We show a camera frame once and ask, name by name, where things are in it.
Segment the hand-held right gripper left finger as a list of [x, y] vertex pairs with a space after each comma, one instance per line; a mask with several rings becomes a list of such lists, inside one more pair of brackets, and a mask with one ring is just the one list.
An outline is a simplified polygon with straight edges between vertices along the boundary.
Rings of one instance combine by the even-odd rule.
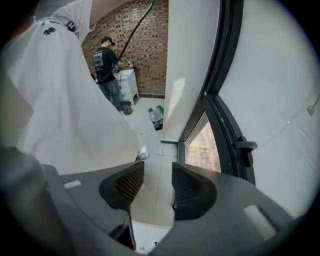
[[61, 175], [70, 197], [85, 217], [120, 244], [135, 250], [131, 204], [144, 183], [144, 161]]

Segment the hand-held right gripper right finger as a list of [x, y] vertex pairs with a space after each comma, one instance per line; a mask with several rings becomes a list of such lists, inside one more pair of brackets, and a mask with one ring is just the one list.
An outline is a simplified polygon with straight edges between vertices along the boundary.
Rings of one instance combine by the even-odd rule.
[[293, 218], [241, 178], [173, 163], [173, 227], [159, 256], [264, 255], [287, 234]]

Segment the person's white shirt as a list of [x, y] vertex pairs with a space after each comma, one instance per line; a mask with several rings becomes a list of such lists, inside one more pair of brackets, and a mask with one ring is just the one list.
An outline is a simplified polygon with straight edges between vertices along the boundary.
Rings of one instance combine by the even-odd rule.
[[35, 16], [39, 0], [31, 2], [26, 13], [23, 0], [4, 5], [3, 24], [19, 22], [0, 64], [31, 108], [16, 146], [61, 175], [135, 162], [137, 136], [93, 80], [81, 47], [97, 22], [127, 0], [76, 0], [42, 20]]

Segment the clear plastic bag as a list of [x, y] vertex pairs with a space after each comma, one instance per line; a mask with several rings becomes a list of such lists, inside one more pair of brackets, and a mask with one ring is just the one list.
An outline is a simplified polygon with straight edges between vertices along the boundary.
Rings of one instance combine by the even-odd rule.
[[163, 123], [162, 119], [164, 116], [162, 114], [162, 111], [160, 111], [158, 108], [155, 110], [152, 110], [149, 113], [149, 117], [153, 123]]

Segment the white bathtub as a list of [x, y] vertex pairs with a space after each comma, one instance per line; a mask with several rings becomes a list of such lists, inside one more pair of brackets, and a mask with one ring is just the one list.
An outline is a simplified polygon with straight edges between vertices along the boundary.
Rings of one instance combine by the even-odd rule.
[[132, 221], [132, 229], [135, 240], [135, 252], [141, 255], [148, 255], [172, 228]]

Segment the white roller blind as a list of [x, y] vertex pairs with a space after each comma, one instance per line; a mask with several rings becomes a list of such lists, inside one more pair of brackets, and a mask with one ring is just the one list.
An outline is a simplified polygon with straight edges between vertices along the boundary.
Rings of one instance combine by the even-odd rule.
[[320, 60], [278, 0], [243, 0], [240, 36], [219, 96], [252, 151], [256, 187], [292, 217], [320, 187]]

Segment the black window frame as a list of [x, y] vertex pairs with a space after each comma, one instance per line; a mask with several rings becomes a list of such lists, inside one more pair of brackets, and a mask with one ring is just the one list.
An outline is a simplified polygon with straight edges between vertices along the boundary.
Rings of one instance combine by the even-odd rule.
[[254, 167], [246, 167], [241, 151], [233, 148], [244, 136], [227, 104], [219, 95], [230, 71], [240, 38], [244, 0], [219, 0], [214, 48], [206, 76], [191, 115], [178, 141], [178, 160], [186, 163], [186, 141], [205, 112], [217, 146], [221, 172], [256, 183]]

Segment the white box on floor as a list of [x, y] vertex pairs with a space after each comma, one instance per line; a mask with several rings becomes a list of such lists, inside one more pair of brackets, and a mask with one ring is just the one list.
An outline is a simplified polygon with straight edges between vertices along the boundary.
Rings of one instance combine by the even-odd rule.
[[135, 70], [121, 70], [118, 73], [115, 73], [114, 77], [118, 85], [120, 101], [130, 102], [130, 104], [134, 106], [137, 99], [140, 97]]

